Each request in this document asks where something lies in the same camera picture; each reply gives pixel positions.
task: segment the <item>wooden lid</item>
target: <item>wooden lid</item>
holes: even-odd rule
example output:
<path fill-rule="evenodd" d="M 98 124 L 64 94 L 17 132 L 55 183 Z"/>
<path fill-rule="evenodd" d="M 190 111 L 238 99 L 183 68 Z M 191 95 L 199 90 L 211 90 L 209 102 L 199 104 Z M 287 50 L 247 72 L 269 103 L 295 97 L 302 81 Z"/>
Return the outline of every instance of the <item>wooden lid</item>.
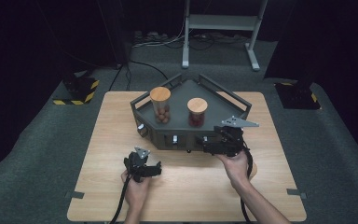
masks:
<path fill-rule="evenodd" d="M 156 87 L 150 92 L 150 98 L 153 101 L 162 102 L 170 98 L 171 92 L 165 87 Z"/>
<path fill-rule="evenodd" d="M 192 113 L 201 114 L 208 108 L 208 103 L 202 98 L 193 98 L 188 101 L 187 107 Z"/>

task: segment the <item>jar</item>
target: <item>jar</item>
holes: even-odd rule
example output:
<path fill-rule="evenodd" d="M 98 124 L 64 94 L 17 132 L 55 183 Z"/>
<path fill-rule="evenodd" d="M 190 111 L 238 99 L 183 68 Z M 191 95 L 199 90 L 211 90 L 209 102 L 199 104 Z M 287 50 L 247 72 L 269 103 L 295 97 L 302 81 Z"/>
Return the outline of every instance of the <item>jar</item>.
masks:
<path fill-rule="evenodd" d="M 150 92 L 157 123 L 168 123 L 170 121 L 170 97 L 171 91 L 165 87 L 156 87 Z"/>
<path fill-rule="evenodd" d="M 205 121 L 205 111 L 208 103 L 202 98 L 193 98 L 188 101 L 188 124 L 192 127 L 200 127 Z"/>

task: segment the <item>white metal rack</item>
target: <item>white metal rack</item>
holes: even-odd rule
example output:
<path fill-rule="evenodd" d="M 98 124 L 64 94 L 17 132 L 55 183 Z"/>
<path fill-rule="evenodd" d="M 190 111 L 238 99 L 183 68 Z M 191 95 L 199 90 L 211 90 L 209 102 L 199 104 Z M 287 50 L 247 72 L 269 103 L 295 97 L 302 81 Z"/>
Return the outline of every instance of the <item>white metal rack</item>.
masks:
<path fill-rule="evenodd" d="M 268 0 L 261 1 L 261 7 L 257 16 L 225 16 L 190 14 L 190 0 L 186 0 L 185 44 L 183 46 L 182 67 L 188 68 L 189 66 L 188 34 L 190 29 L 242 30 L 252 31 L 251 40 L 245 44 L 245 48 L 248 52 L 253 70 L 260 70 L 260 66 L 255 57 L 254 46 Z"/>

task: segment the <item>carpeted floor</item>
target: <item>carpeted floor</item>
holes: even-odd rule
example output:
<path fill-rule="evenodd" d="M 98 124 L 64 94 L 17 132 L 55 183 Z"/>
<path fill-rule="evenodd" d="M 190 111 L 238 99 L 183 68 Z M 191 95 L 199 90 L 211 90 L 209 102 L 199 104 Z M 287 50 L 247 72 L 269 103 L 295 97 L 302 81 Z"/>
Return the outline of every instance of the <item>carpeted floor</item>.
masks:
<path fill-rule="evenodd" d="M 304 223 L 358 223 L 358 146 L 323 88 L 311 86 L 321 110 L 283 109 L 273 83 L 286 80 L 263 79 L 275 42 L 256 42 L 259 72 L 252 71 L 242 43 L 216 43 L 205 50 L 196 48 L 208 43 L 191 45 L 188 69 L 181 67 L 182 49 L 140 47 L 132 49 L 131 59 L 152 64 L 167 77 L 202 73 L 231 91 L 262 92 L 297 187 L 307 194 Z M 0 223 L 71 223 L 65 195 L 75 189 L 103 96 L 116 74 L 111 68 L 95 70 L 92 76 L 100 84 L 89 104 L 48 101 L 22 132 L 0 163 Z M 149 91 L 164 80 L 152 67 L 129 63 L 111 91 Z"/>

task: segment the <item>wooden table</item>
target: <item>wooden table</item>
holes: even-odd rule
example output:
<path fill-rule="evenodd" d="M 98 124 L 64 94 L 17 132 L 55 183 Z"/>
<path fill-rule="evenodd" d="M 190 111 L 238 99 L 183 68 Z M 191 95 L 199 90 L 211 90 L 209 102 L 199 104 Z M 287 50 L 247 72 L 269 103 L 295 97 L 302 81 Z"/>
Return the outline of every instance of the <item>wooden table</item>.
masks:
<path fill-rule="evenodd" d="M 247 128 L 244 139 L 257 164 L 255 187 L 289 220 L 303 221 L 306 212 L 296 189 L 265 98 L 260 92 L 235 92 L 253 106 L 248 120 L 260 124 Z M 193 151 L 158 150 L 136 131 L 130 101 L 139 91 L 108 92 L 103 99 L 89 148 L 76 184 L 83 199 L 72 198 L 71 221 L 110 221 L 117 210 L 125 170 L 123 160 L 141 147 L 151 150 L 148 165 L 162 163 L 162 174 L 153 177 L 142 221 L 244 221 L 240 197 L 231 187 L 221 161 L 210 154 Z M 123 221 L 123 204 L 117 221 Z M 248 211 L 251 220 L 255 220 Z"/>

